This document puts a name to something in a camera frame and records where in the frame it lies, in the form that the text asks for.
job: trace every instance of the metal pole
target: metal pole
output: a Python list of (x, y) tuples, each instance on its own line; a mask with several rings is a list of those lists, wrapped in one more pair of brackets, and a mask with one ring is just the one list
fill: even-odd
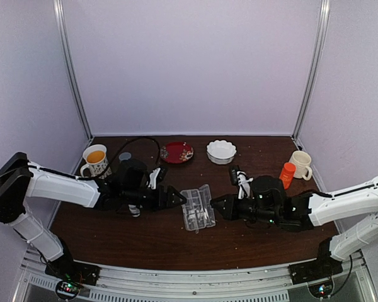
[(70, 52), (69, 40), (67, 38), (66, 22), (64, 20), (62, 0), (54, 0), (54, 7), (55, 7), (56, 21), (57, 21), (57, 26), (59, 28), (60, 40), (62, 42), (63, 55), (64, 55), (64, 60), (66, 63), (67, 75), (69, 78), (72, 95), (73, 95), (74, 102), (77, 107), (77, 112), (78, 112), (80, 121), (83, 124), (84, 132), (87, 136), (87, 140), (90, 140), (92, 139), (93, 135), (91, 133), (91, 129), (89, 128), (88, 119), (86, 116), (86, 112), (84, 110), (83, 102), (81, 101), (81, 95), (80, 95), (80, 91), (79, 91), (77, 79), (76, 79), (76, 73), (74, 71), (74, 66), (71, 59), (71, 52)]
[(328, 30), (329, 23), (329, 0), (321, 1), (321, 14), (318, 22), (318, 30), (316, 33), (316, 41), (314, 54), (312, 56), (311, 68), (309, 70), (309, 76), (307, 80), (307, 86), (304, 92), (304, 97), (302, 99), (301, 109), (298, 115), (297, 123), (295, 124), (294, 132), (292, 138), (297, 141), (301, 127), (305, 119), (309, 101), (311, 100), (312, 90), (314, 89), (316, 75), (318, 73), (318, 65), (321, 60), (322, 51), (325, 43), (326, 32)]

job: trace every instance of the white wall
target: white wall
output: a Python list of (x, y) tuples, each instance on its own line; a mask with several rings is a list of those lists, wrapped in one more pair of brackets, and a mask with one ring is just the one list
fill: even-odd
[(291, 134), (318, 25), (310, 0), (65, 0), (94, 134)]
[[(85, 146), (51, 0), (0, 0), (0, 167), (17, 151), (71, 172)], [(53, 202), (34, 200), (47, 224)], [(26, 245), (0, 224), (0, 302), (9, 301)]]
[[(301, 141), (329, 191), (378, 175), (378, 1), (331, 1)], [(378, 291), (378, 242), (364, 254)]]

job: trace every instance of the mug handle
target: mug handle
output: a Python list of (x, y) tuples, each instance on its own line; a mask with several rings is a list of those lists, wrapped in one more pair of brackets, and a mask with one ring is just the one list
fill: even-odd
[(305, 175), (303, 175), (302, 178), (305, 179), (306, 181), (308, 181), (312, 177), (312, 169), (308, 165), (306, 166), (306, 169), (307, 169), (307, 173)]
[(80, 168), (80, 175), (84, 177), (84, 170), (89, 168), (89, 164), (85, 164)]

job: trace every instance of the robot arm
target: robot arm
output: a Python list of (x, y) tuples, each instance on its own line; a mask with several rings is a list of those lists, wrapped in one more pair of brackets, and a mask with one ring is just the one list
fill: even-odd
[(138, 204), (155, 211), (185, 203), (186, 198), (175, 188), (169, 186), (165, 191), (157, 185), (165, 173), (165, 168), (157, 168), (149, 175), (149, 187), (142, 187), (147, 167), (130, 159), (106, 179), (84, 180), (41, 167), (26, 154), (17, 153), (0, 170), (0, 222), (13, 227), (44, 256), (48, 274), (95, 284), (99, 267), (74, 262), (66, 244), (32, 215), (24, 198), (50, 198), (96, 210)]
[(290, 266), (294, 284), (342, 272), (341, 261), (378, 238), (378, 177), (332, 193), (287, 197), (280, 179), (260, 176), (251, 183), (253, 197), (228, 194), (211, 201), (227, 220), (274, 223), (289, 232), (310, 230), (333, 220), (370, 213), (345, 233), (321, 242), (316, 260)]

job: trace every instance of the clear plastic tray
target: clear plastic tray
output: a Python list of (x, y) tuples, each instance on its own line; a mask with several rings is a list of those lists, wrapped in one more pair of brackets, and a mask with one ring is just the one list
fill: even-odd
[(182, 210), (185, 228), (188, 231), (198, 232), (202, 228), (215, 226), (214, 210), (210, 205), (212, 195), (208, 184), (199, 189), (184, 190), (181, 194), (187, 198)]

